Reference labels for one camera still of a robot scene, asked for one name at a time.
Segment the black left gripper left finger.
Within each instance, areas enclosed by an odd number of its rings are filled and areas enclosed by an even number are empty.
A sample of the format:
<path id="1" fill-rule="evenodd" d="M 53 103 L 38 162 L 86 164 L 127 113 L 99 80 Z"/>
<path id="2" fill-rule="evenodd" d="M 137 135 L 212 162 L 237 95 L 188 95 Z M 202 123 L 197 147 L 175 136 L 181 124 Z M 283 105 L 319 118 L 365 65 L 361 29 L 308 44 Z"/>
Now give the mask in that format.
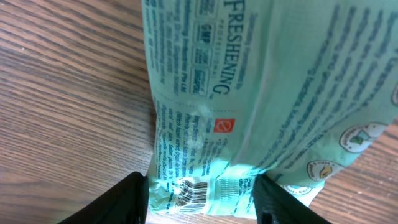
<path id="1" fill-rule="evenodd" d="M 133 172 L 60 224 L 145 224 L 149 181 Z"/>

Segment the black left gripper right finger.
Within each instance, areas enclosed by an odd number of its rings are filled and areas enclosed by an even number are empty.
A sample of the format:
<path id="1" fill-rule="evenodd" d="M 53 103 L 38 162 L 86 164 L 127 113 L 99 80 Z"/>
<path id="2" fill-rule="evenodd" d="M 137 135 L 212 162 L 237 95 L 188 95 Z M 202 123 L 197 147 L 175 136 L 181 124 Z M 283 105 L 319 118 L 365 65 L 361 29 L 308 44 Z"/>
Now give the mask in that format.
<path id="1" fill-rule="evenodd" d="M 330 224 L 266 175 L 258 175 L 252 191 L 258 224 Z"/>

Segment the light blue wipes pack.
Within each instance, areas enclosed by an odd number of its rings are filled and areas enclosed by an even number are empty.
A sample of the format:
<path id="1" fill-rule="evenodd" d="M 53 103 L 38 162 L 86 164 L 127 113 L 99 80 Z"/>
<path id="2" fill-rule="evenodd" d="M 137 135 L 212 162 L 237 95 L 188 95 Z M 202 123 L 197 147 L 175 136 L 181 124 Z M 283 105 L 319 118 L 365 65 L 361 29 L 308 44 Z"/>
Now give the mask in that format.
<path id="1" fill-rule="evenodd" d="M 266 175 L 307 207 L 397 117 L 397 1 L 142 2 L 154 213 L 255 218 Z"/>

